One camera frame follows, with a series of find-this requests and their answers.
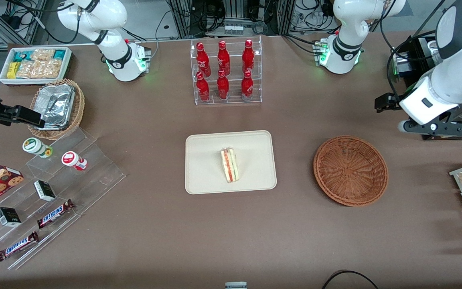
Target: teal snack package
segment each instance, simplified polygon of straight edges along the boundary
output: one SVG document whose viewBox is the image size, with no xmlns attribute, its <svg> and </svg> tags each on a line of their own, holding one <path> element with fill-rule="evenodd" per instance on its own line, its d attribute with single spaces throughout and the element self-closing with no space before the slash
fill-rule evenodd
<svg viewBox="0 0 462 289">
<path fill-rule="evenodd" d="M 13 62 L 21 62 L 22 60 L 31 60 L 33 51 L 20 51 L 16 52 L 13 58 Z"/>
<path fill-rule="evenodd" d="M 55 56 L 53 58 L 62 60 L 64 56 L 65 56 L 65 51 L 56 51 Z"/>
</svg>

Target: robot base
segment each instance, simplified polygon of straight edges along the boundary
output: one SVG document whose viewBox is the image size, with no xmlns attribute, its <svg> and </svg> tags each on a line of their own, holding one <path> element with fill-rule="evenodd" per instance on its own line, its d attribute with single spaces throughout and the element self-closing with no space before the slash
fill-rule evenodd
<svg viewBox="0 0 462 289">
<path fill-rule="evenodd" d="M 132 57 L 124 64 L 122 68 L 111 67 L 108 61 L 108 69 L 120 81 L 131 81 L 144 73 L 149 73 L 149 66 L 151 63 L 151 50 L 145 49 L 135 43 L 128 43 L 132 49 Z"/>
<path fill-rule="evenodd" d="M 328 38 L 322 38 L 317 45 L 313 45 L 313 52 L 321 53 L 321 55 L 315 55 L 315 64 L 327 68 L 332 73 L 344 74 L 351 71 L 352 67 L 358 63 L 361 51 L 354 59 L 343 60 L 332 47 L 332 41 L 335 38 L 336 35 L 331 35 Z"/>
</svg>

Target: yogurt bottle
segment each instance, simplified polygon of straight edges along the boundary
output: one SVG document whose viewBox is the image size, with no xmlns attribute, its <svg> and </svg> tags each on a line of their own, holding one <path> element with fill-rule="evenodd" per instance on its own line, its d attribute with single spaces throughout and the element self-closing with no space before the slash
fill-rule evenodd
<svg viewBox="0 0 462 289">
<path fill-rule="evenodd" d="M 36 137 L 30 137 L 22 143 L 24 152 L 40 156 L 42 158 L 50 157 L 53 154 L 53 148 L 47 144 L 42 143 Z"/>
<path fill-rule="evenodd" d="M 82 171 L 87 168 L 87 160 L 72 151 L 66 152 L 62 156 L 62 163 L 68 167 L 73 167 L 78 171 Z"/>
</svg>

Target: white tray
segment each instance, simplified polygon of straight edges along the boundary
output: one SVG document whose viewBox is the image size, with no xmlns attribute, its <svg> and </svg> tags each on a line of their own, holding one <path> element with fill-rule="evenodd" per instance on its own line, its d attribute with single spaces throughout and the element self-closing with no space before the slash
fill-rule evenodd
<svg viewBox="0 0 462 289">
<path fill-rule="evenodd" d="M 240 179 L 227 183 L 220 150 L 233 148 Z M 266 130 L 191 135 L 185 146 L 189 194 L 271 190 L 277 185 L 272 136 Z"/>
<path fill-rule="evenodd" d="M 65 51 L 64 58 L 62 59 L 62 66 L 60 66 L 60 71 L 58 73 L 57 78 L 40 78 L 40 79 L 9 79 L 7 78 L 8 66 L 13 61 L 15 53 L 23 52 L 23 51 L 33 51 L 37 48 L 40 49 L 54 49 L 57 51 Z M 1 69 L 0 73 L 0 82 L 7 85 L 34 85 L 34 84 L 46 84 L 56 80 L 64 79 L 65 73 L 67 71 L 67 67 L 69 66 L 69 61 L 71 57 L 71 50 L 64 46 L 38 46 L 38 47 L 19 47 L 19 48 L 12 48 L 8 51 L 7 58 L 5 60 L 5 64 Z"/>
</svg>

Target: white tray of snacks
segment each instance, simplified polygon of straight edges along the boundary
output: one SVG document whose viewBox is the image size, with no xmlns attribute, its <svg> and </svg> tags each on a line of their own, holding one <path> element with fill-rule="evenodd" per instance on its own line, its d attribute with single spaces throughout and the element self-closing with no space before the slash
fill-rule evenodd
<svg viewBox="0 0 462 289">
<path fill-rule="evenodd" d="M 238 173 L 237 180 L 229 183 L 221 151 L 230 148 Z M 185 189 L 189 194 L 271 190 L 276 185 L 272 136 L 268 131 L 191 135 L 186 139 Z"/>
<path fill-rule="evenodd" d="M 46 84 L 62 80 L 72 52 L 67 47 L 19 47 L 8 52 L 0 73 L 7 85 Z"/>
</svg>

